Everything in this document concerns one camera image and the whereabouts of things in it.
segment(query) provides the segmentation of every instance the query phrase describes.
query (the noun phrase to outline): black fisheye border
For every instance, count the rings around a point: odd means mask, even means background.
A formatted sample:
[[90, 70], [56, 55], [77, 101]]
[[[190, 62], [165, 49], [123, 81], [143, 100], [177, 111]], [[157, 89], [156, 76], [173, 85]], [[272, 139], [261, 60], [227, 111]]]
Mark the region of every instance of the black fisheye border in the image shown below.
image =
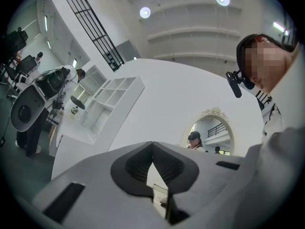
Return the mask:
[[[23, 0], [0, 0], [1, 8], [1, 23], [0, 23], [0, 34], [6, 30], [6, 26], [10, 21], [10, 17], [18, 8]], [[305, 40], [305, 22], [302, 15], [302, 8], [304, 7], [303, 0], [279, 0], [285, 11], [290, 15], [298, 29], [298, 39], [300, 42]], [[4, 167], [0, 163], [0, 182], [1, 182], [1, 224], [9, 225], [10, 227], [26, 227], [29, 228], [41, 228], [36, 222], [28, 216], [19, 205], [19, 203], [13, 197], [9, 186], [5, 180], [2, 170]], [[261, 226], [261, 228], [271, 228], [279, 226], [288, 226], [290, 228], [296, 228], [303, 223], [303, 201], [304, 200], [304, 168], [302, 174], [298, 180], [294, 190], [287, 198], [286, 202], [279, 208], [279, 210], [269, 218], [269, 220]], [[43, 228], [51, 228], [51, 225], [44, 224]]]

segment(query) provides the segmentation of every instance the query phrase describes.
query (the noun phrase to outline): black pants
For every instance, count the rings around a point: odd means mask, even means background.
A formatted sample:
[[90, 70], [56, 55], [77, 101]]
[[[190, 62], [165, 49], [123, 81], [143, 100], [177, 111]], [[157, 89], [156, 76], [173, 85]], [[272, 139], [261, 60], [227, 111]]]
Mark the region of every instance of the black pants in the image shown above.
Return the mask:
[[30, 156], [36, 152], [39, 136], [49, 111], [43, 109], [42, 113], [35, 120], [33, 125], [25, 132], [17, 132], [17, 144], [25, 148], [25, 155]]

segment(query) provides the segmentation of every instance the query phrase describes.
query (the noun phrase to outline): black round object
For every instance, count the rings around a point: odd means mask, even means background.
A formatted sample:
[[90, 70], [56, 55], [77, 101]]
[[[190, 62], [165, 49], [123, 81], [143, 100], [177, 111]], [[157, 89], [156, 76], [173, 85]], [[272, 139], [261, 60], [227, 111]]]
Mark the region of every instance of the black round object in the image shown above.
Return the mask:
[[85, 109], [85, 105], [80, 100], [78, 100], [76, 97], [71, 96], [70, 99], [76, 106], [78, 106], [81, 109]]
[[23, 105], [18, 111], [18, 117], [23, 123], [28, 123], [31, 119], [31, 110], [28, 106]]

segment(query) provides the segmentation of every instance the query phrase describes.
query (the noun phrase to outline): black rectangular slot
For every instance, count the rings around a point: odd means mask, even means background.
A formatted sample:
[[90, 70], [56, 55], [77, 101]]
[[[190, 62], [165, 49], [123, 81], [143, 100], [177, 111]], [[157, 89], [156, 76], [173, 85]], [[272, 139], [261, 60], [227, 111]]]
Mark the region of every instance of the black rectangular slot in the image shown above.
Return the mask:
[[61, 223], [85, 186], [71, 182], [43, 212], [47, 217]]
[[216, 163], [216, 165], [221, 166], [221, 167], [225, 167], [228, 169], [232, 169], [232, 170], [238, 170], [239, 166], [238, 164], [233, 164], [233, 163], [229, 163], [229, 162], [225, 162], [225, 161], [218, 161]]

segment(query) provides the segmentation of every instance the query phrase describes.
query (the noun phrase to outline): ornate mirror frame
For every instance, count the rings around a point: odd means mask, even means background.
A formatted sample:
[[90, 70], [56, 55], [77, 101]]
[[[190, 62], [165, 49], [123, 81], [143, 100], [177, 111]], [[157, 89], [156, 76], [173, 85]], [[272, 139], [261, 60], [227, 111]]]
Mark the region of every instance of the ornate mirror frame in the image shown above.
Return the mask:
[[228, 130], [230, 139], [231, 139], [231, 152], [230, 155], [234, 155], [235, 150], [235, 137], [234, 137], [234, 131], [232, 129], [232, 126], [230, 125], [228, 117], [223, 113], [219, 107], [214, 107], [212, 109], [207, 109], [203, 112], [201, 112], [196, 118], [194, 118], [190, 124], [187, 126], [185, 132], [183, 133], [182, 139], [178, 146], [186, 147], [187, 145], [187, 138], [190, 134], [191, 128], [194, 126], [195, 123], [197, 123], [199, 120], [205, 119], [205, 118], [215, 118], [219, 121], [221, 121], [225, 127]]

